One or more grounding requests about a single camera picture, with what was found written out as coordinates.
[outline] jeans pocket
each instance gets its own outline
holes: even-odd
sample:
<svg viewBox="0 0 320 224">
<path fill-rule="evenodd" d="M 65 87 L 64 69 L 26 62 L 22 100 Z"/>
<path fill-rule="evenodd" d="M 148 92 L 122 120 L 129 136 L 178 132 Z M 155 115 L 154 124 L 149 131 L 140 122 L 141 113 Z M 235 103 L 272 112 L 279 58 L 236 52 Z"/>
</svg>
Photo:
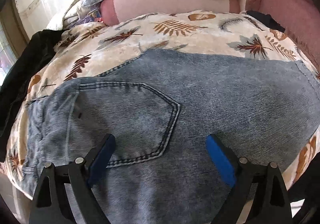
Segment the jeans pocket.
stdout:
<svg viewBox="0 0 320 224">
<path fill-rule="evenodd" d="M 180 104 L 145 83 L 97 81 L 80 84 L 68 119 L 69 160 L 84 156 L 105 133 L 116 138 L 109 168 L 161 156 Z"/>
</svg>

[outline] silver screw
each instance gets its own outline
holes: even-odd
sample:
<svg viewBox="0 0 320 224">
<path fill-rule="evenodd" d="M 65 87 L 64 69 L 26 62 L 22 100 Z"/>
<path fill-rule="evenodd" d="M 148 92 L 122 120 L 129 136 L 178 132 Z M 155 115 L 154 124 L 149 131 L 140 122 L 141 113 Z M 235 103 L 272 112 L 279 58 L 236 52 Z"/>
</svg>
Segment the silver screw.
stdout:
<svg viewBox="0 0 320 224">
<path fill-rule="evenodd" d="M 84 159 L 82 157 L 78 157 L 75 162 L 76 164 L 81 164 L 84 161 Z"/>
<path fill-rule="evenodd" d="M 275 162 L 271 162 L 271 163 L 270 163 L 270 166 L 271 166 L 272 168 L 277 168 L 277 167 L 278 167 L 278 165 L 277 165 Z"/>
<path fill-rule="evenodd" d="M 45 168 L 49 168 L 51 165 L 52 165 L 51 162 L 45 162 L 45 163 L 44 163 L 44 167 L 45 167 Z"/>
<path fill-rule="evenodd" d="M 239 162 L 242 163 L 242 164 L 246 164 L 248 162 L 248 160 L 245 157 L 240 157 L 239 158 Z"/>
</svg>

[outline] denim fabric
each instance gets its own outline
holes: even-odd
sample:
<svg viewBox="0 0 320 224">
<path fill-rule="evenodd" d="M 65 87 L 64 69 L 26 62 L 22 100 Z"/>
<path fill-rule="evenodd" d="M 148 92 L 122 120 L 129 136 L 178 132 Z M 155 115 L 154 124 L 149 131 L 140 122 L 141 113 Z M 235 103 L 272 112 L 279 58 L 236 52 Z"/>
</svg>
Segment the denim fabric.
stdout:
<svg viewBox="0 0 320 224">
<path fill-rule="evenodd" d="M 320 124 L 319 96 L 301 61 L 147 50 L 29 105 L 23 189 L 33 194 L 45 161 L 85 156 L 109 132 L 117 148 L 92 190 L 112 224 L 208 223 L 230 190 L 209 158 L 206 136 L 284 171 Z"/>
</svg>

